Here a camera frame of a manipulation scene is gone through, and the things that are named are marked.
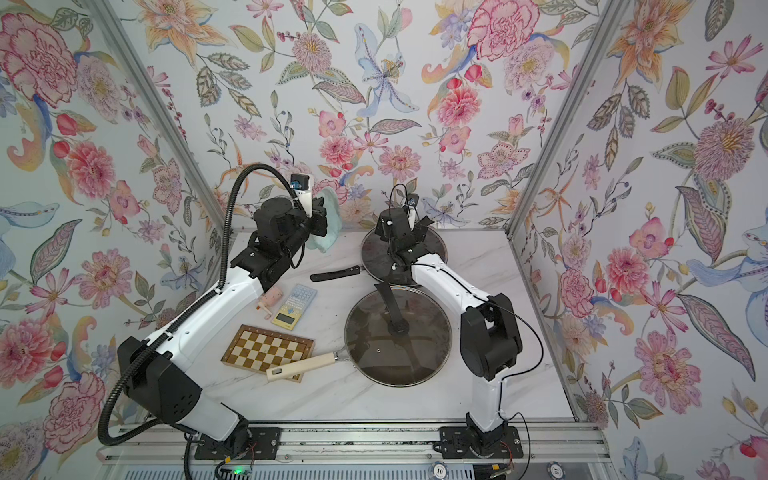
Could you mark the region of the left aluminium corner post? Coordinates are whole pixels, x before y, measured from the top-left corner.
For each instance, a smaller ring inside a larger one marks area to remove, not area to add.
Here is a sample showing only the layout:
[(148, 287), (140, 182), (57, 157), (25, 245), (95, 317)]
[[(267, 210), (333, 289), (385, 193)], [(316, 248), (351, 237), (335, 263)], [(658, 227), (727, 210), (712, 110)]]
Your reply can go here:
[(126, 69), (128, 78), (145, 101), (153, 124), (169, 144), (175, 159), (180, 162), (212, 224), (226, 233), (224, 215), (213, 190), (205, 181), (193, 153), (166, 108), (163, 96), (154, 86), (145, 65), (139, 58), (115, 11), (108, 1), (87, 0), (84, 4), (95, 24), (100, 28), (106, 42), (114, 50), (114, 56), (120, 65)]

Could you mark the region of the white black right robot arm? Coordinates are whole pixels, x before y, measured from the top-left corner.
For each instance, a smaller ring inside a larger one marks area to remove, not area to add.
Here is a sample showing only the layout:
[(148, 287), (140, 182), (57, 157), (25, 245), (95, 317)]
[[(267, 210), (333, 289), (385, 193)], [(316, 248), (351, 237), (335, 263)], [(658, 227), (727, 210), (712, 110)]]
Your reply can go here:
[(388, 247), (392, 268), (407, 270), (417, 285), (460, 316), (459, 351), (474, 375), (472, 403), (458, 448), (489, 458), (505, 443), (508, 421), (500, 413), (501, 374), (516, 365), (523, 350), (517, 317), (504, 294), (490, 295), (454, 272), (424, 243), (432, 220), (409, 206), (383, 211), (374, 233)]

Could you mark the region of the right aluminium corner post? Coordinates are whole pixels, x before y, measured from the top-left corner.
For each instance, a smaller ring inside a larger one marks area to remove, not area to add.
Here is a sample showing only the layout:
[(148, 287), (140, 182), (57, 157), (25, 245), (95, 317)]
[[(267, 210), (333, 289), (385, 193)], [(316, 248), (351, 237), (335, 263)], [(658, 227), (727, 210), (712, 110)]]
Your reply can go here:
[(565, 95), (557, 115), (553, 118), (550, 135), (544, 142), (541, 154), (533, 165), (533, 170), (523, 190), (518, 207), (511, 217), (511, 223), (506, 231), (507, 239), (511, 240), (522, 229), (524, 220), (536, 197), (536, 191), (547, 173), (560, 144), (571, 129), (571, 124), (586, 98), (587, 90), (594, 80), (595, 74), (608, 49), (609, 42), (619, 29), (621, 17), (627, 9), (622, 1), (606, 1), (605, 9), (596, 22), (595, 33), (592, 35), (585, 55), (582, 58), (579, 74), (573, 80), (571, 88)]

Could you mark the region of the wooden chessboard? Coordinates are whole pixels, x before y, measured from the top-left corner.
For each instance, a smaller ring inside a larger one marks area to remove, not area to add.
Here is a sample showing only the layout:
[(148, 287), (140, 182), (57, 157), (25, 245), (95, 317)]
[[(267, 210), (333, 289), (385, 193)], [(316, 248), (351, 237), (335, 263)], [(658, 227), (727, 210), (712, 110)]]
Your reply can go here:
[(310, 358), (314, 346), (311, 339), (241, 325), (221, 362), (252, 373), (266, 374), (273, 367)]

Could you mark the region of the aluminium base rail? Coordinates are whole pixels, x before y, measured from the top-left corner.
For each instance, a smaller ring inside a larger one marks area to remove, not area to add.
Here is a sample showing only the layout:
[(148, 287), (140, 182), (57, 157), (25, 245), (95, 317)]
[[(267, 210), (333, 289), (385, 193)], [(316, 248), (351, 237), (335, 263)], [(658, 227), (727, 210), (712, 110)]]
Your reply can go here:
[(255, 422), (262, 445), (222, 468), (232, 479), (615, 479), (607, 442), (589, 423), (510, 424), (493, 454), (461, 451), (455, 421)]

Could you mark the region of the aluminium corner post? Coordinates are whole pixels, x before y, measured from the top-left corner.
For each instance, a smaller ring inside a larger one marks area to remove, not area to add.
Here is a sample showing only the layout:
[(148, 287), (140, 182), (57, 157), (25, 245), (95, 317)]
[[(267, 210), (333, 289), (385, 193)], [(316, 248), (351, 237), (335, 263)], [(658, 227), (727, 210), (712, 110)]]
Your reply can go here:
[(536, 191), (547, 173), (560, 144), (571, 129), (571, 124), (586, 98), (587, 90), (594, 80), (595, 74), (608, 49), (609, 42), (619, 29), (621, 17), (627, 9), (622, 1), (606, 1), (605, 9), (596, 22), (595, 33), (592, 35), (585, 55), (582, 58), (579, 74), (573, 80), (571, 88), (565, 95), (557, 115), (553, 118), (550, 135), (544, 142), (541, 154), (533, 165), (533, 170), (523, 190), (518, 207), (511, 217), (511, 223), (506, 231), (507, 239), (511, 240), (522, 229), (524, 220), (536, 197)]
[(126, 69), (128, 78), (145, 101), (153, 124), (169, 144), (175, 159), (180, 162), (212, 224), (226, 233), (224, 215), (213, 190), (205, 181), (193, 153), (166, 108), (163, 96), (154, 86), (145, 65), (139, 58), (115, 11), (108, 1), (87, 0), (84, 4), (95, 24), (100, 28), (106, 42), (114, 50), (114, 56), (120, 65)]

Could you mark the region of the small pink toy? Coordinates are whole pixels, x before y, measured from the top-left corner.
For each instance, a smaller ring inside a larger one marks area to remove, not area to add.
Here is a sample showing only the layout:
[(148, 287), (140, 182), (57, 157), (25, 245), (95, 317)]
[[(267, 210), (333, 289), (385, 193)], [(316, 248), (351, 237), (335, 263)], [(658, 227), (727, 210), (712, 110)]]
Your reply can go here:
[(257, 309), (262, 311), (266, 318), (274, 315), (274, 310), (283, 297), (283, 292), (278, 286), (271, 287), (257, 300)]

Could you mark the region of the mint green terry cloth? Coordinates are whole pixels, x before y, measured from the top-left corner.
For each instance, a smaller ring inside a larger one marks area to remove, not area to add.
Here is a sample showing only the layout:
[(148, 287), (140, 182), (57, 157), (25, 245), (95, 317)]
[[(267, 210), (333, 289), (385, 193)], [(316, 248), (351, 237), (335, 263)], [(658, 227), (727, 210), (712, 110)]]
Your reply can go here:
[(321, 253), (327, 253), (337, 239), (342, 230), (343, 221), (341, 218), (340, 204), (336, 191), (331, 187), (321, 188), (315, 195), (315, 199), (324, 201), (326, 209), (327, 233), (325, 236), (311, 235), (306, 243), (310, 250), (317, 250)]

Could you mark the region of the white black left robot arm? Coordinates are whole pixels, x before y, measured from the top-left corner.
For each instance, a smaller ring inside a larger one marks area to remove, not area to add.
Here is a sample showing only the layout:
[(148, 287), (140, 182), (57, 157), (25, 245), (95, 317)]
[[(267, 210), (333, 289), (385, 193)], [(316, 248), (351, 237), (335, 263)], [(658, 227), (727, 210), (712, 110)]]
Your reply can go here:
[[(248, 420), (212, 399), (188, 371), (209, 341), (291, 268), (293, 257), (308, 240), (326, 235), (328, 213), (322, 198), (304, 206), (277, 197), (263, 203), (254, 219), (257, 229), (247, 246), (224, 263), (223, 284), (212, 287), (146, 339), (129, 337), (118, 347), (121, 376), (105, 401), (98, 423), (103, 445), (117, 445), (155, 425), (167, 424), (199, 434), (219, 454), (234, 456), (249, 448)], [(109, 417), (121, 395), (154, 418), (112, 437)]]

